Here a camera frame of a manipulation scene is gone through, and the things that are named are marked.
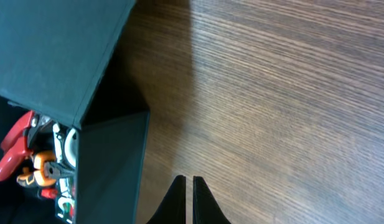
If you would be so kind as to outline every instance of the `toolbox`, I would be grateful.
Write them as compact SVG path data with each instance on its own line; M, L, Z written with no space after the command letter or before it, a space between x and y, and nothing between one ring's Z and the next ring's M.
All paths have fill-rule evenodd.
M18 159L6 147L28 145L34 127L45 119L51 123L46 139L36 140L41 154L33 150L21 166L0 172L0 224L134 223L149 110L127 77L124 52L115 50L133 5L0 1L0 171ZM22 118L27 131L2 142ZM72 160L62 151L68 169L57 167L55 141L61 135L55 127L77 143ZM59 148L65 148L64 139ZM46 147L52 147L48 156L40 149ZM28 160L32 172L23 167ZM47 186L41 185L37 174L52 168L61 170L49 176L56 182L44 179ZM61 180L67 180L68 196Z

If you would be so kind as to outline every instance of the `open lid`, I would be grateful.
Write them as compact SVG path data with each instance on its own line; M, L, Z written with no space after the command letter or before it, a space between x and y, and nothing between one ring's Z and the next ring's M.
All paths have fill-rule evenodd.
M0 0L0 96L81 128L135 0Z

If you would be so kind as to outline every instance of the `red handle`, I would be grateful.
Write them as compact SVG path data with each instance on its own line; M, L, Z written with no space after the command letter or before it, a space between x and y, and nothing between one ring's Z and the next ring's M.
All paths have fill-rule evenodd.
M22 161L31 154L32 151L27 148L27 138L25 136L19 137L0 161L0 181L9 178Z
M34 111L29 111L16 121L1 143L1 149L3 149L4 152L15 145L16 141L23 135L23 130L30 127L33 117Z

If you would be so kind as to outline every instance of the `wooden table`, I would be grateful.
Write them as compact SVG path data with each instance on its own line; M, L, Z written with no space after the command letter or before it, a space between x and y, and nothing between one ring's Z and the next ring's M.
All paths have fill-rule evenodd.
M177 174L232 223L384 223L384 1L153 1L119 48L151 107L137 223Z

